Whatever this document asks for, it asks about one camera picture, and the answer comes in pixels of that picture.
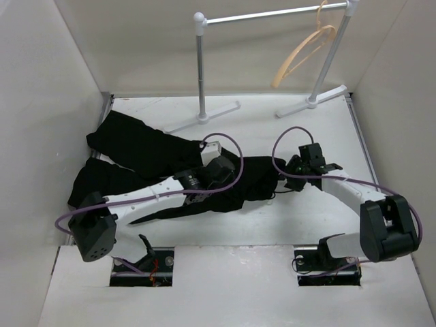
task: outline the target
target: white table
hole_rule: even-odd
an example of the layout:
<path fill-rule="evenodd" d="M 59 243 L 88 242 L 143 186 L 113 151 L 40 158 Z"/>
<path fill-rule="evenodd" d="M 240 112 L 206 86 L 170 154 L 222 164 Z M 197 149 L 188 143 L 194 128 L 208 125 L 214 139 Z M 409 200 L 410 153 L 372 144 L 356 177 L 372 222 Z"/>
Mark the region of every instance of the white table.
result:
<path fill-rule="evenodd" d="M 244 155 L 270 155 L 279 134 L 300 125 L 312 132 L 329 163 L 370 180 L 344 97 L 286 119 L 273 118 L 275 110 L 303 97 L 208 97 L 208 108 L 234 100 L 242 108 L 177 135 L 201 139 L 222 131 L 237 140 Z M 197 107 L 195 97 L 131 98 L 116 99 L 113 110 L 158 128 L 195 114 Z M 233 150 L 227 140 L 219 141 Z M 289 160 L 299 145 L 307 143 L 306 134 L 291 132 L 277 156 Z M 297 286 L 290 268 L 290 245 L 317 243 L 321 237 L 356 232 L 358 227 L 359 219 L 351 209 L 307 187 L 301 193 L 277 195 L 272 203 L 247 202 L 233 213 L 204 213 L 132 228 L 132 236 L 140 231 L 154 247 L 178 246 L 174 283 L 166 289 L 107 287 L 109 258 L 85 264 L 75 248 L 63 247 L 40 327 L 434 326 L 409 256 L 364 265 L 362 287 Z"/>

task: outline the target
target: white pipe connector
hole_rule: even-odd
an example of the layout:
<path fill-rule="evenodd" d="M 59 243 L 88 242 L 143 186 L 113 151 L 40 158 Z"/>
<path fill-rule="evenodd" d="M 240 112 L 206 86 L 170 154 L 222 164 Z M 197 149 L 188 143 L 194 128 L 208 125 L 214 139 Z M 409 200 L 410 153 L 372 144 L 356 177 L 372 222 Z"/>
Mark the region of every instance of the white pipe connector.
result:
<path fill-rule="evenodd" d="M 347 0 L 347 9 L 345 9 L 345 15 L 351 17 L 356 12 L 359 0 Z"/>
<path fill-rule="evenodd" d="M 204 28 L 207 26 L 207 19 L 201 12 L 196 12 L 193 15 L 193 20 L 196 22 L 196 35 L 202 36 L 204 34 Z"/>

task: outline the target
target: gray wall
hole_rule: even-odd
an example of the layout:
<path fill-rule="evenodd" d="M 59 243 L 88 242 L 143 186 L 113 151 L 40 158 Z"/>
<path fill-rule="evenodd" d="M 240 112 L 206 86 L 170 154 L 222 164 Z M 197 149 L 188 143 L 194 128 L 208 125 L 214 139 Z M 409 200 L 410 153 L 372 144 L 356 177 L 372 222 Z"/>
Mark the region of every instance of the gray wall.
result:
<path fill-rule="evenodd" d="M 216 18 L 317 5 L 321 0 L 56 2 L 102 91 L 157 95 L 196 92 L 195 12 Z M 404 2 L 360 2 L 325 89 L 341 83 L 352 91 L 356 88 Z M 343 10 L 326 12 L 322 22 L 338 27 L 342 15 Z M 315 14 L 208 27 L 204 36 L 206 91 L 271 92 L 270 83 L 281 63 L 313 31 Z M 327 51 L 325 47 L 317 52 L 279 90 L 310 91 Z"/>
<path fill-rule="evenodd" d="M 354 102 L 380 181 L 417 207 L 424 242 L 415 258 L 436 314 L 436 2 L 408 0 Z"/>
<path fill-rule="evenodd" d="M 53 0 L 0 1 L 0 317 L 34 327 L 102 106 Z"/>

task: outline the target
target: horizontal metal bar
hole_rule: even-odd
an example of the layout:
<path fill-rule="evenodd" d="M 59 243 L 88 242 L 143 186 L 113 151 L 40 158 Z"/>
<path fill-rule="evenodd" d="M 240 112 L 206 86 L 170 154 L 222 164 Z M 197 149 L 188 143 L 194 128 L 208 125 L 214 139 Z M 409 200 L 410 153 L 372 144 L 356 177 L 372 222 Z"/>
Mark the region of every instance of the horizontal metal bar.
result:
<path fill-rule="evenodd" d="M 302 7 L 302 8 L 294 8 L 294 9 L 285 9 L 285 10 L 276 10 L 274 12 L 258 12 L 257 14 L 248 14 L 248 15 L 240 15 L 240 16 L 231 16 L 231 17 L 223 17 L 223 18 L 214 18 L 208 19 L 207 25 L 216 25 L 221 24 L 223 22 L 236 22 L 238 20 L 249 20 L 249 19 L 257 19 L 263 17 L 271 17 L 271 16 L 283 16 L 290 14 L 301 14 L 301 13 L 309 13 L 316 12 L 320 7 L 318 5 L 313 5 L 311 7 Z M 339 10 L 347 8 L 347 2 L 340 3 L 331 3 L 328 5 L 323 5 L 322 10 Z"/>

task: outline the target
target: black cloth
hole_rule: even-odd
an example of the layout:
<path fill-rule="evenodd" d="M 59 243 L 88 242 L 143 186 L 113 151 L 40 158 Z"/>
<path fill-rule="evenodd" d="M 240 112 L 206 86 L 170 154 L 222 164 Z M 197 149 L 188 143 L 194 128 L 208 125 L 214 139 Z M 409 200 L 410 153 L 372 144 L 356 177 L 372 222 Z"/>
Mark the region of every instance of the black cloth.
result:
<path fill-rule="evenodd" d="M 93 191 L 103 196 L 127 193 L 158 183 L 174 173 L 202 165 L 200 141 L 189 141 L 146 126 L 142 121 L 119 112 L 110 112 L 95 133 L 87 136 L 88 145 L 109 156 L 120 168 L 90 158 L 79 172 L 68 204 L 78 207 Z M 240 159 L 222 149 L 236 167 Z M 276 159 L 279 167 L 285 161 Z M 242 208 L 243 202 L 267 200 L 273 195 L 279 178 L 271 157 L 244 158 L 244 172 L 233 188 L 211 195 L 205 201 L 178 208 L 169 208 L 133 223 L 152 219 L 168 219 L 196 215 L 206 211 L 226 213 Z"/>

